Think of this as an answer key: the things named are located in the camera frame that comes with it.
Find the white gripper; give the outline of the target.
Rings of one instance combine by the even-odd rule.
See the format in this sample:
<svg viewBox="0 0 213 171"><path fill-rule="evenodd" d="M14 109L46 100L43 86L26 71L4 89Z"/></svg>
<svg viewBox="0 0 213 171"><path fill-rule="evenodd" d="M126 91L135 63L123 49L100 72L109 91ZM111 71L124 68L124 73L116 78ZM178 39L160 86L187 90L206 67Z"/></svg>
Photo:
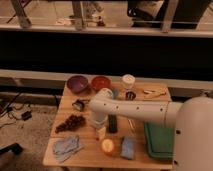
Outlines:
<svg viewBox="0 0 213 171"><path fill-rule="evenodd" d="M89 116L90 125L93 126L94 128L100 128L100 129L96 129L97 140L104 139L106 136L106 127L104 125L107 119L108 119L108 116L103 113L91 112Z"/></svg>

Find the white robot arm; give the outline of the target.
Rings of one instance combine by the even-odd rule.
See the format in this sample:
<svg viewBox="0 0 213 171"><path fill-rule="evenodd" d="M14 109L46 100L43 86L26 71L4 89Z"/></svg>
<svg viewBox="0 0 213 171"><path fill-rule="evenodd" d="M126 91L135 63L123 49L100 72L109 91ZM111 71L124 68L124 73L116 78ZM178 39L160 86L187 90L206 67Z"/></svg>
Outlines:
<svg viewBox="0 0 213 171"><path fill-rule="evenodd" d="M103 88L89 107L94 123L111 114L174 128L173 171L213 169L213 98L199 96L184 103L125 101L113 99L112 91Z"/></svg>

